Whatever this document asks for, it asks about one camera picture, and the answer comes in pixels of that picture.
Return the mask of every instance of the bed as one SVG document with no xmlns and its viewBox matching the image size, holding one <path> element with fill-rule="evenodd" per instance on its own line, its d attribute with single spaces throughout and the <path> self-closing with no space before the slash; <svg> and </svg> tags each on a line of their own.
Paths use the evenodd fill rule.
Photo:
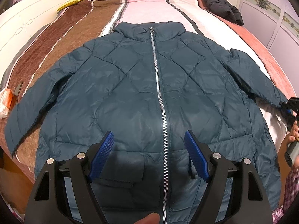
<svg viewBox="0 0 299 224">
<path fill-rule="evenodd" d="M 168 20 L 182 22 L 187 31 L 202 32 L 225 49 L 248 53 L 287 98 L 296 96 L 270 52 L 245 28 L 206 11 L 201 0 L 84 0 L 57 14 L 57 7 L 64 1 L 23 0 L 0 16 L 1 87 L 14 90 L 23 82 L 18 101 L 61 56 L 88 40 L 110 33 L 120 22 Z M 257 103 L 278 151 L 287 133 L 285 121 L 270 105 L 259 99 Z M 13 157 L 32 182 L 41 123 L 42 119 L 23 139 Z M 6 119 L 0 120 L 0 146 L 10 155 L 4 137 L 5 124 Z"/>
</svg>

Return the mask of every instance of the black puffer jacket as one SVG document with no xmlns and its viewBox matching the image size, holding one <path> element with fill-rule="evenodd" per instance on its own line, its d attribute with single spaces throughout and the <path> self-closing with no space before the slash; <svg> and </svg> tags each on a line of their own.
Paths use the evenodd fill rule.
<svg viewBox="0 0 299 224">
<path fill-rule="evenodd" d="M 203 0 L 212 13 L 234 24 L 243 26 L 243 19 L 239 10 L 227 0 Z"/>
</svg>

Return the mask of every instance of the checkered sleeve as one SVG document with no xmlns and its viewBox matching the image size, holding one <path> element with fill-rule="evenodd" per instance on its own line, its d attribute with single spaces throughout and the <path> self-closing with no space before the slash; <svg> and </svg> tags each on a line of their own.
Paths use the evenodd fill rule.
<svg viewBox="0 0 299 224">
<path fill-rule="evenodd" d="M 292 170 L 286 178 L 286 189 L 284 191 L 283 212 L 291 206 L 299 191 L 299 168 Z"/>
<path fill-rule="evenodd" d="M 272 212 L 273 224 L 276 224 L 282 216 L 283 216 L 282 208 L 277 208 L 275 211 L 273 211 Z"/>
<path fill-rule="evenodd" d="M 273 224 L 276 224 L 287 209 L 291 206 L 299 192 L 299 168 L 293 169 L 286 178 L 283 206 L 272 212 Z"/>
</svg>

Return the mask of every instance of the finger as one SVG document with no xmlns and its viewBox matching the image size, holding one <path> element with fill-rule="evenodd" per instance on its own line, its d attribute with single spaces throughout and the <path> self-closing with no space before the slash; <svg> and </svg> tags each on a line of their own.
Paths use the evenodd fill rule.
<svg viewBox="0 0 299 224">
<path fill-rule="evenodd" d="M 294 131 L 294 130 L 291 131 L 290 135 L 291 135 L 291 136 L 294 136 L 294 137 L 296 137 L 296 138 L 299 137 L 299 133 L 296 132 L 296 131 Z"/>
<path fill-rule="evenodd" d="M 135 222 L 135 224 L 159 224 L 160 216 L 157 213 L 151 213 L 147 217 Z"/>
<path fill-rule="evenodd" d="M 295 141 L 295 137 L 294 136 L 288 136 L 288 139 L 287 139 L 287 143 L 292 143 Z"/>
<path fill-rule="evenodd" d="M 298 127 L 298 126 L 296 126 L 296 125 L 293 125 L 293 127 L 292 127 L 292 130 L 294 130 L 294 131 L 298 132 L 298 131 L 299 131 L 299 127 Z"/>
</svg>

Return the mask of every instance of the jacket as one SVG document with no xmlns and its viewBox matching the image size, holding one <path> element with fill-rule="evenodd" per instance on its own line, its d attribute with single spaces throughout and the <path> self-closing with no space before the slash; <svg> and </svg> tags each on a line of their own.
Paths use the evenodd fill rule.
<svg viewBox="0 0 299 224">
<path fill-rule="evenodd" d="M 189 223 L 206 187 L 184 147 L 192 130 L 227 159 L 249 158 L 274 210 L 281 189 L 277 153 L 254 96 L 278 108 L 286 102 L 246 53 L 225 50 L 178 22 L 122 22 L 43 74 L 12 110 L 5 138 L 13 153 L 46 112 L 37 176 L 48 158 L 71 159 L 110 130 L 113 151 L 91 184 L 108 222 L 134 223 L 157 212 L 161 223 Z M 66 185 L 80 219 L 69 179 Z"/>
<path fill-rule="evenodd" d="M 227 0 L 203 0 L 207 8 L 217 16 L 234 24 L 243 26 L 243 19 L 239 10 Z"/>
</svg>

